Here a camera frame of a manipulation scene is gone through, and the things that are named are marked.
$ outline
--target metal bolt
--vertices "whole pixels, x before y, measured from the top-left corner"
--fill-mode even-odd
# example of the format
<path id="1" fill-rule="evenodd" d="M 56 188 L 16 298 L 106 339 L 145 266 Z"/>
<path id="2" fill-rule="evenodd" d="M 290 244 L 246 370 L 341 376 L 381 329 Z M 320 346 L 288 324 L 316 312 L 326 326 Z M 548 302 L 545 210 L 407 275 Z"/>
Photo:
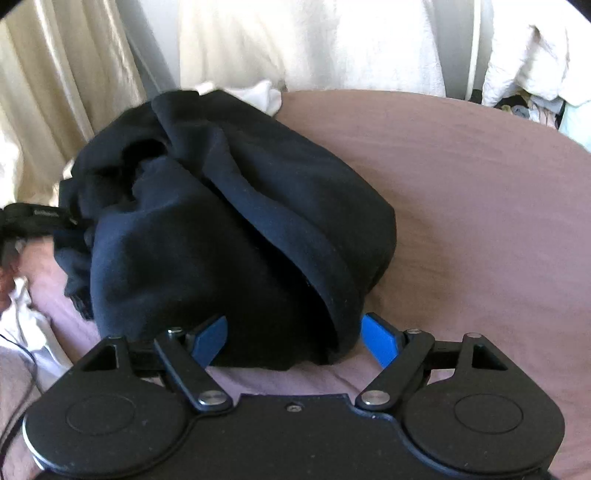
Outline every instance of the metal bolt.
<path id="1" fill-rule="evenodd" d="M 197 399 L 204 407 L 216 407 L 228 399 L 228 396 L 220 390 L 207 390 Z"/>
<path id="2" fill-rule="evenodd" d="M 184 333 L 184 330 L 181 327 L 170 327 L 168 329 L 169 335 L 180 336 Z"/>
<path id="3" fill-rule="evenodd" d="M 285 407 L 285 409 L 289 413 L 299 413 L 303 410 L 302 406 L 298 405 L 297 403 L 290 403 L 288 406 Z"/>
<path id="4" fill-rule="evenodd" d="M 368 407 L 377 407 L 388 403 L 390 395 L 381 390 L 368 390 L 361 395 L 361 401 Z"/>

